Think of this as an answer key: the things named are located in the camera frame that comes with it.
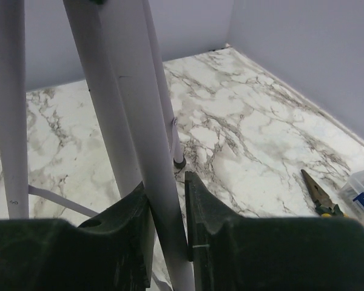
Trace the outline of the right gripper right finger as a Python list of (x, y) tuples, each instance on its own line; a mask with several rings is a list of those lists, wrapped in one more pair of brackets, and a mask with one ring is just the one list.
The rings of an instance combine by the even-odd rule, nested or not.
[(213, 195), (195, 172), (184, 176), (189, 259), (197, 290), (254, 290), (253, 221)]

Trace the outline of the lilac music stand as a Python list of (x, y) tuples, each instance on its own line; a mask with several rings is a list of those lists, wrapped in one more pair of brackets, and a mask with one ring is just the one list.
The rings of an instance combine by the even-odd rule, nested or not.
[[(172, 162), (177, 131), (147, 1), (65, 1), (99, 126), (122, 198), (143, 183), (174, 290), (194, 290)], [(0, 290), (87, 288), (100, 214), (28, 183), (25, 5), (0, 1), (0, 152), (7, 220), (0, 220)]]

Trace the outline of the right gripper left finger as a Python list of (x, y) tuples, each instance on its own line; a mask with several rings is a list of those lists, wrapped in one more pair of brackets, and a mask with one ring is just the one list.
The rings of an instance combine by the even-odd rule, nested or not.
[(91, 236), (87, 288), (150, 287), (155, 226), (143, 183), (79, 229)]

